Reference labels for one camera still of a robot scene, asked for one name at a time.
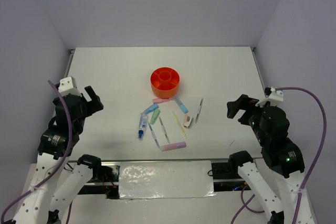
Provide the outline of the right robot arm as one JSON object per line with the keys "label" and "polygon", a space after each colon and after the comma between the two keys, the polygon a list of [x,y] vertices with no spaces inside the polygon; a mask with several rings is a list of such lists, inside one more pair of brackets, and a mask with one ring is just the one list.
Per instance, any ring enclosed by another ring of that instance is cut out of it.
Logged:
{"label": "right robot arm", "polygon": [[227,103],[227,117],[234,118],[239,110],[244,114],[238,121],[251,127],[279,193],[270,188],[247,151],[230,155],[229,173],[245,180],[259,200],[268,223],[314,223],[307,192],[300,188],[305,176],[303,155],[288,137],[290,123],[286,113],[269,101],[260,106],[257,99],[245,94]]}

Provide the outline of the blue capped glue bottle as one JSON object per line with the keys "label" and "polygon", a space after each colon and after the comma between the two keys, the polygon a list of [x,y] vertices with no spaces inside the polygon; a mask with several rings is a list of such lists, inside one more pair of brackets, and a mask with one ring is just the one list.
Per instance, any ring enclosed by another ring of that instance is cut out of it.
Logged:
{"label": "blue capped glue bottle", "polygon": [[138,128],[138,139],[140,140],[143,139],[147,123],[148,123],[148,115],[146,113],[141,113]]}

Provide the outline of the pink stapler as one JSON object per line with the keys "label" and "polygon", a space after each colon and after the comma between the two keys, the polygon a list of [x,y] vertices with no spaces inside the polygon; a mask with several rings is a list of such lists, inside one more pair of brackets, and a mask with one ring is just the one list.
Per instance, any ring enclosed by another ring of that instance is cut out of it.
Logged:
{"label": "pink stapler", "polygon": [[192,116],[189,116],[187,114],[184,115],[184,119],[183,119],[183,126],[187,129],[190,127],[191,122],[193,120]]}

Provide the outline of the yellow thin pen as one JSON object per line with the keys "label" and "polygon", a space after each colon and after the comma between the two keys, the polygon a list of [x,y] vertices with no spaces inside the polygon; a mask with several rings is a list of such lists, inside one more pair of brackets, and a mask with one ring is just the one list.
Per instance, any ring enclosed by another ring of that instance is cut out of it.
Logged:
{"label": "yellow thin pen", "polygon": [[182,125],[181,125],[181,123],[180,123],[178,117],[177,117],[177,115],[175,114],[174,111],[172,111],[172,114],[173,114],[174,119],[175,119],[175,121],[176,121],[178,127],[180,128],[180,130],[181,130],[181,132],[182,132],[184,138],[187,139],[187,135],[186,135],[186,133],[185,133],[185,131],[184,131],[184,129],[183,129],[183,127],[182,127]]}

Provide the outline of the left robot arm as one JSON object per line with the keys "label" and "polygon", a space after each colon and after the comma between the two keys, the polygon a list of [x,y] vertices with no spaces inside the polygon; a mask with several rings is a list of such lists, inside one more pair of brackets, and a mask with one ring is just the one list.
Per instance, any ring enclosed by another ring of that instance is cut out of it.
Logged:
{"label": "left robot arm", "polygon": [[70,210],[83,185],[102,177],[101,159],[85,154],[78,159],[66,182],[57,187],[83,132],[85,119],[103,110],[103,104],[91,86],[85,87],[90,101],[72,84],[52,85],[52,88],[58,96],[53,100],[55,116],[40,138],[31,185],[5,208],[1,223],[61,223],[64,211]]}

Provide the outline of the pink purple highlighter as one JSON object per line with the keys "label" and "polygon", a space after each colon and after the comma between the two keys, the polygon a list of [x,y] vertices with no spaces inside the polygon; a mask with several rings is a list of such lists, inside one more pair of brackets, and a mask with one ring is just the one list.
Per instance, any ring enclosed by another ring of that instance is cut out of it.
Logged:
{"label": "pink purple highlighter", "polygon": [[171,150],[176,150],[179,148],[185,148],[186,143],[185,142],[178,142],[178,143],[173,143],[173,144],[167,144],[167,145],[162,145],[160,147],[161,151],[171,151]]}

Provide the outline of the blue striped thin pen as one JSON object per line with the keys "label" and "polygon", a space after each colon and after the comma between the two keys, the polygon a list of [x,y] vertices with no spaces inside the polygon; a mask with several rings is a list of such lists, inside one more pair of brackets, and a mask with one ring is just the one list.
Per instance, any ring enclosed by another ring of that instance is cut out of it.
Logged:
{"label": "blue striped thin pen", "polygon": [[161,150],[160,145],[159,145],[159,142],[158,142],[158,140],[157,140],[157,137],[156,137],[156,135],[155,135],[155,133],[154,133],[154,131],[153,131],[153,129],[152,129],[152,125],[151,125],[151,123],[149,123],[149,128],[150,128],[152,137],[153,137],[153,139],[154,139],[154,141],[155,141],[155,143],[156,143],[157,148],[158,148],[159,150]]}

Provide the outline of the grey white thin pen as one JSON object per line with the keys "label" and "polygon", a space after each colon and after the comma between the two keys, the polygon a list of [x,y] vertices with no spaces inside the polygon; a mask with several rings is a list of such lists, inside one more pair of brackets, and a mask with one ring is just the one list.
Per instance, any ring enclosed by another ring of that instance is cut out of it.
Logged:
{"label": "grey white thin pen", "polygon": [[204,98],[201,98],[201,101],[200,101],[199,106],[198,106],[196,118],[195,118],[195,124],[197,124],[197,122],[198,122],[199,115],[201,113],[201,109],[202,109],[202,105],[203,105],[203,101],[204,101]]}

